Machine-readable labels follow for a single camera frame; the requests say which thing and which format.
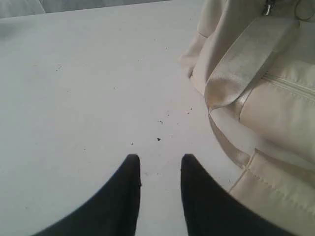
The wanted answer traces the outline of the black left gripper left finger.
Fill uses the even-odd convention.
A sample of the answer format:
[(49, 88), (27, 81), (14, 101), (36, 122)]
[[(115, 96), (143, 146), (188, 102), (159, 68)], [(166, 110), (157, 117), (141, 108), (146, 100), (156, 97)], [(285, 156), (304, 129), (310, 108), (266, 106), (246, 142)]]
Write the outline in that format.
[(129, 154), (87, 202), (39, 236), (133, 236), (141, 197), (140, 159)]

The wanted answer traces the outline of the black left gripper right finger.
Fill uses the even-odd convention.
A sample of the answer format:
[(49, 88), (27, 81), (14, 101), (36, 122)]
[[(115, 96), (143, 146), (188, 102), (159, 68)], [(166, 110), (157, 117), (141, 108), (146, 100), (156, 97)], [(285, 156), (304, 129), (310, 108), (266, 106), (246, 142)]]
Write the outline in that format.
[(288, 236), (230, 196), (196, 157), (181, 161), (181, 198), (190, 236)]

